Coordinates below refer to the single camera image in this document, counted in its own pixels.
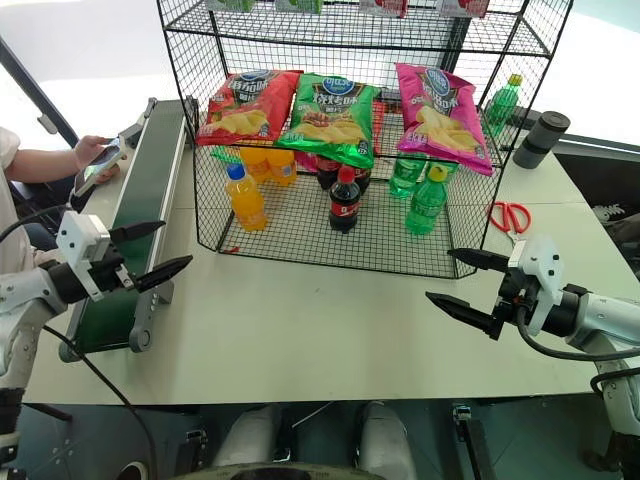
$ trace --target table surface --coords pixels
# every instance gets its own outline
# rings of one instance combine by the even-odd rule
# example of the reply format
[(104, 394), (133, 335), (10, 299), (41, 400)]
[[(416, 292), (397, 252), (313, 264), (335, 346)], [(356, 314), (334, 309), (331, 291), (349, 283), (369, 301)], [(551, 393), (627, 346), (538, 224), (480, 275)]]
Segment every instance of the table surface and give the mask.
[[(126, 173), (128, 161), (123, 164)], [(123, 182), (99, 188), (85, 212), (109, 225)], [(590, 363), (544, 357), (505, 326), (498, 342), (446, 316), (425, 290), (490, 311), (501, 275), (441, 280), (218, 255), (196, 238), (191, 152), (185, 150), (163, 256), (192, 254), (150, 351), (92, 360), (135, 404), (240, 403), (566, 394), (589, 390)], [(536, 170), (507, 166), (500, 200), (525, 204), (530, 233), (553, 237), (566, 282), (640, 298), (640, 284), (552, 154)], [(509, 254), (489, 228), (485, 248)], [(65, 331), (70, 313), (51, 325)], [(539, 340), (569, 349), (546, 333)], [(64, 364), (43, 333), (25, 400), (117, 404), (82, 363)]]

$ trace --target red scissors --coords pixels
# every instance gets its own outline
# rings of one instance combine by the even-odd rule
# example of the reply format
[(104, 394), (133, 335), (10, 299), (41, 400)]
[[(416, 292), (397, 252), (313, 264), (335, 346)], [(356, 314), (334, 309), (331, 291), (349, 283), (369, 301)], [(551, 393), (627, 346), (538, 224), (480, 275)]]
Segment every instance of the red scissors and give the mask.
[[(494, 210), (502, 209), (502, 220), (496, 220), (493, 217)], [(523, 226), (520, 223), (520, 219), (518, 217), (517, 212), (520, 212), (522, 216), (524, 216), (527, 223)], [(520, 205), (519, 203), (508, 203), (508, 202), (495, 202), (489, 211), (489, 219), (491, 223), (493, 223), (496, 227), (502, 230), (504, 233), (508, 235), (511, 239), (513, 245), (516, 244), (520, 238), (518, 235), (526, 232), (531, 226), (531, 213), (527, 210), (527, 207)]]

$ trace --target orange juice bottle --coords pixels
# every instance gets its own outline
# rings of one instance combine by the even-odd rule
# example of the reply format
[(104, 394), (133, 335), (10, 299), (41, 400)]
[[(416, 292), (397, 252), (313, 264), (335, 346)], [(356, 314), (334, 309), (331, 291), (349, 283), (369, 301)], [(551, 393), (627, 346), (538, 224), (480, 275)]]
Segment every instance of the orange juice bottle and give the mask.
[(269, 149), (257, 147), (240, 147), (240, 157), (247, 169), (247, 173), (258, 183), (271, 178), (267, 154)]
[(247, 232), (264, 230), (267, 217), (264, 214), (264, 199), (258, 190), (256, 181), (247, 175), (239, 163), (227, 166), (231, 179), (225, 189), (231, 197), (231, 208), (236, 218)]
[(269, 149), (267, 160), (276, 183), (286, 187), (296, 181), (296, 160), (292, 150)]

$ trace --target wire mesh basket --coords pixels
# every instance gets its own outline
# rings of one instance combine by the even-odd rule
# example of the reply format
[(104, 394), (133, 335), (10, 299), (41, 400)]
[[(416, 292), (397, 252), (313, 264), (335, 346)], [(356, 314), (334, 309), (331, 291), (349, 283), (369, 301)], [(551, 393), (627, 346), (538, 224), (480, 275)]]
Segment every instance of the wire mesh basket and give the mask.
[[(282, 261), (461, 278), (474, 269), (447, 255), (481, 248), (487, 209), (504, 166), (555, 53), (571, 0), (491, 0), (483, 19), (441, 17), (436, 0), (409, 0), (405, 18), (364, 15), (356, 1), (325, 0), (322, 13), (279, 12), (258, 0), (249, 13), (211, 12), (205, 0), (158, 0), (158, 9), (192, 138), (208, 99), (229, 74), (304, 70), (383, 87), (387, 103), (380, 151), (363, 196), (358, 225), (347, 235), (331, 230), (330, 200), (312, 174), (299, 171), (293, 186), (261, 186), (269, 225), (245, 232), (224, 191), (225, 164), (215, 147), (194, 148), (198, 242), (220, 253)], [(409, 199), (389, 195), (388, 180), (404, 129), (395, 63), (448, 70), (476, 86), (482, 112), (512, 73), (522, 75), (520, 112), (487, 138), (492, 176), (466, 167), (448, 185), (448, 200), (429, 235), (404, 225)]]

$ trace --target red bottle cap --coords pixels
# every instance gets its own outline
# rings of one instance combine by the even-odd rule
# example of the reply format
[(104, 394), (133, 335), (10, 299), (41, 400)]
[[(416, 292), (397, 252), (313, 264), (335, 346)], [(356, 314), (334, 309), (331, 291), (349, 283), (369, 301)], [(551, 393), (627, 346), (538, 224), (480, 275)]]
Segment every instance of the red bottle cap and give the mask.
[(353, 167), (343, 165), (338, 172), (338, 181), (340, 183), (353, 183), (356, 179), (356, 172)]

